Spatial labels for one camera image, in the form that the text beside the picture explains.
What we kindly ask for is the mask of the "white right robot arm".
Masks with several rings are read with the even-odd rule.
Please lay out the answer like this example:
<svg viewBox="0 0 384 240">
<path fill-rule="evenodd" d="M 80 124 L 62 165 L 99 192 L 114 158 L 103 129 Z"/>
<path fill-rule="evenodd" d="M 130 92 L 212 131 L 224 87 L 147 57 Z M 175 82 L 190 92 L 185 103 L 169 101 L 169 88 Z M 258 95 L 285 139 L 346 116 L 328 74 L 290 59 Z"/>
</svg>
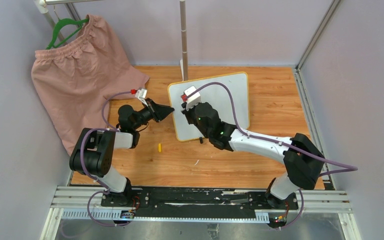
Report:
<svg viewBox="0 0 384 240">
<path fill-rule="evenodd" d="M 194 125 L 219 150 L 247 152 L 267 157 L 284 164 L 286 172 L 275 177 L 265 192 L 266 204 L 278 209 L 297 190 L 313 190 L 320 177 L 323 157 L 318 148 L 304 134 L 276 137 L 247 131 L 224 122 L 208 103 L 200 102 L 187 108 L 182 103 L 181 113 L 187 123 Z"/>
</svg>

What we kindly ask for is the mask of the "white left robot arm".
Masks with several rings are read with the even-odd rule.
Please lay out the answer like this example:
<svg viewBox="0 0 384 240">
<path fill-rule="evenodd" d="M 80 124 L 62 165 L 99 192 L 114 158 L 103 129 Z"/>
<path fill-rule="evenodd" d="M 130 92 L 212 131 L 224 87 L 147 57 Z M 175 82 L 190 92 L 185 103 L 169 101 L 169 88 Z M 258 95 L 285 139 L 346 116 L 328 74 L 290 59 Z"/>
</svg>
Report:
<svg viewBox="0 0 384 240">
<path fill-rule="evenodd" d="M 115 149 L 134 149 L 140 139 L 141 126 L 150 121 L 157 123 L 174 112 L 168 105 L 155 103 L 146 98 L 141 110 L 125 104 L 118 109 L 118 124 L 115 130 L 84 128 L 69 159 L 69 168 L 97 181 L 106 190 L 103 197 L 117 207 L 126 207 L 137 202 L 131 181 L 113 166 Z"/>
</svg>

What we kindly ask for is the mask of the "aluminium frame post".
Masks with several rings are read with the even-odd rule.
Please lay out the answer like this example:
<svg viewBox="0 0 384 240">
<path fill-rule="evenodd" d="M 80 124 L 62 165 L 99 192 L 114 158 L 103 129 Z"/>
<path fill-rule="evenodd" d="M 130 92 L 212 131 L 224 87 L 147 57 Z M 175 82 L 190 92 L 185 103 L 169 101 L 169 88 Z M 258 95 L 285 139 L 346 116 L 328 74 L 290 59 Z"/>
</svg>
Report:
<svg viewBox="0 0 384 240">
<path fill-rule="evenodd" d="M 342 0 L 332 0 L 330 2 L 329 7 L 327 8 L 325 14 L 322 17 L 322 20 L 318 24 L 318 26 L 317 26 L 314 34 L 312 35 L 307 47 L 305 48 L 302 56 L 300 57 L 299 62 L 295 66 L 295 69 L 297 72 L 303 68 L 304 64 L 308 60 L 313 49 L 316 47 L 320 37 L 324 33 L 326 27 L 330 23 L 332 17 L 336 13 L 336 10 L 340 6 L 341 3 L 342 3 Z"/>
</svg>

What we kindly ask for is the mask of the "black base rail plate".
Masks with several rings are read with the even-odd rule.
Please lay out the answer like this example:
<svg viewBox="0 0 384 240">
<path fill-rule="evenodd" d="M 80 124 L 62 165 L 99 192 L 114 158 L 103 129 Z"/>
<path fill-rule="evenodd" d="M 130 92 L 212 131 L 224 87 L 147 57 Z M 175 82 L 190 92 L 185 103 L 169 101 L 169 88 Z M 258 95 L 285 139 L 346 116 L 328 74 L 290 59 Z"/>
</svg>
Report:
<svg viewBox="0 0 384 240">
<path fill-rule="evenodd" d="M 250 220 L 257 210 L 274 210 L 281 214 L 298 210 L 296 194 L 285 200 L 268 200 L 264 189 L 133 187 L 130 197 L 110 193 L 101 199 L 103 207 L 132 207 L 135 218 Z"/>
</svg>

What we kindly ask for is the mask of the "pink cloth shorts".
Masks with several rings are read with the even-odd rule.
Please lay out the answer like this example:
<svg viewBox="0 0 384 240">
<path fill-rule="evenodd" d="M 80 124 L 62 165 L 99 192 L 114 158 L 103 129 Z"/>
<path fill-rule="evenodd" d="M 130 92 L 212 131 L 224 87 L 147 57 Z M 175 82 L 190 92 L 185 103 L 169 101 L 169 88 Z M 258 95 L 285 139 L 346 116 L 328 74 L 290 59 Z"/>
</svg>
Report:
<svg viewBox="0 0 384 240">
<path fill-rule="evenodd" d="M 119 37 L 101 16 L 89 21 L 75 40 L 37 50 L 31 69 L 35 90 L 68 154 L 84 128 L 105 128 L 106 101 L 130 99 L 149 76 L 130 63 Z"/>
</svg>

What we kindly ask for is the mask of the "metal stand pole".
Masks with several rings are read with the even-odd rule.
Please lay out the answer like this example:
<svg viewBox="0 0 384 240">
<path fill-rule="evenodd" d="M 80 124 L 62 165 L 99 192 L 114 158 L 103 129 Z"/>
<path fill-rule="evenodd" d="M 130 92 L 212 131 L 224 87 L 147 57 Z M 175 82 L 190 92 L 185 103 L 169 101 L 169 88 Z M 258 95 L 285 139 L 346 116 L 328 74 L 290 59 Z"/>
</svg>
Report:
<svg viewBox="0 0 384 240">
<path fill-rule="evenodd" d="M 180 0 L 179 7 L 180 7 L 181 47 L 182 47 L 182 58 L 180 60 L 180 66 L 181 66 L 182 80 L 187 81 L 189 79 L 189 74 L 188 74 L 186 1 Z"/>
</svg>

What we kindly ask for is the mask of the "yellow framed whiteboard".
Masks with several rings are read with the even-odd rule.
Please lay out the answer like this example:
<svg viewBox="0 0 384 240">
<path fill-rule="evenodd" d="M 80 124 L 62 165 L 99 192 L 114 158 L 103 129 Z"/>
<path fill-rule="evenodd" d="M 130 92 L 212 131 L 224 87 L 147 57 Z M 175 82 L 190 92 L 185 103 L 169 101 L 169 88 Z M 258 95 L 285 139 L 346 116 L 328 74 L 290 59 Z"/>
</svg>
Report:
<svg viewBox="0 0 384 240">
<path fill-rule="evenodd" d="M 171 83 L 167 87 L 167 91 L 170 105 L 174 108 L 172 116 L 176 138 L 178 141 L 191 141 L 199 139 L 203 136 L 195 126 L 188 124 L 185 115 L 181 113 L 181 104 L 183 103 L 181 95 L 183 95 L 184 91 L 190 87 L 198 89 L 205 84 L 213 82 L 221 83 L 228 88 L 232 95 L 235 115 L 239 126 L 244 129 L 249 128 L 250 101 L 248 75 L 246 72 L 242 71 L 195 80 L 175 82 Z M 199 93 L 201 95 L 201 101 L 203 103 L 208 102 L 213 109 L 218 111 L 218 115 L 222 121 L 229 124 L 235 123 L 232 104 L 227 90 L 220 85 L 214 84 L 200 90 Z"/>
</svg>

